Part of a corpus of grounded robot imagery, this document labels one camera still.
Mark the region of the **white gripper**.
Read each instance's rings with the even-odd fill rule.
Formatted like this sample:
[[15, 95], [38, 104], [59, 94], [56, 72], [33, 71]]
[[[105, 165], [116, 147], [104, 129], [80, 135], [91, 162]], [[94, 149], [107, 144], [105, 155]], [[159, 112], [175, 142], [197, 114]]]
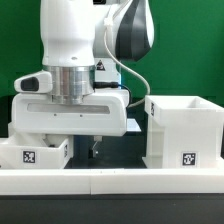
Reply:
[[18, 94], [12, 104], [12, 125], [24, 133], [93, 135], [90, 156], [96, 157], [102, 136], [127, 131], [128, 103], [127, 90], [96, 90], [79, 105], [53, 103], [47, 94]]

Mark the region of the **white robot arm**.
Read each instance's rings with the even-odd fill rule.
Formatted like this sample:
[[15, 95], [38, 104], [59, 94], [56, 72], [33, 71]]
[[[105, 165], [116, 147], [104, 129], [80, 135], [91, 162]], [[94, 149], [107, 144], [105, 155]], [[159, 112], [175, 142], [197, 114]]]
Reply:
[[121, 136], [130, 94], [112, 67], [152, 48], [149, 0], [41, 0], [42, 70], [14, 82], [16, 146], [42, 157], [66, 155], [74, 135]]

